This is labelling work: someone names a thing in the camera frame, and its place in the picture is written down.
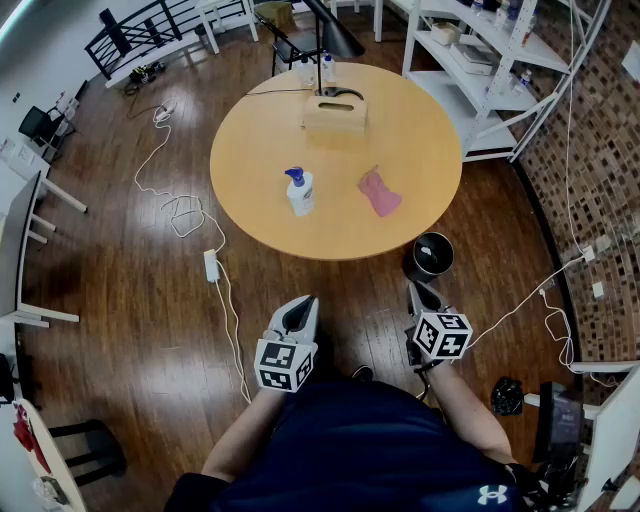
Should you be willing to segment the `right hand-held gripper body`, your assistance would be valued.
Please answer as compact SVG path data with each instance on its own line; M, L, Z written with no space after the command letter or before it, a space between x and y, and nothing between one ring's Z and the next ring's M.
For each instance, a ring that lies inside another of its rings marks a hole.
M422 363L461 359L473 334L464 314L422 311L408 329L409 351Z

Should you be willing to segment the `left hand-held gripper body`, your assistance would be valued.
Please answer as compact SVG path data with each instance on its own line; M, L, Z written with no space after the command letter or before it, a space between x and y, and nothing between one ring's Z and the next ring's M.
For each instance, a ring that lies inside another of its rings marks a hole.
M317 328L286 332L268 327L257 342L254 370L261 388L296 393L311 375L316 362Z

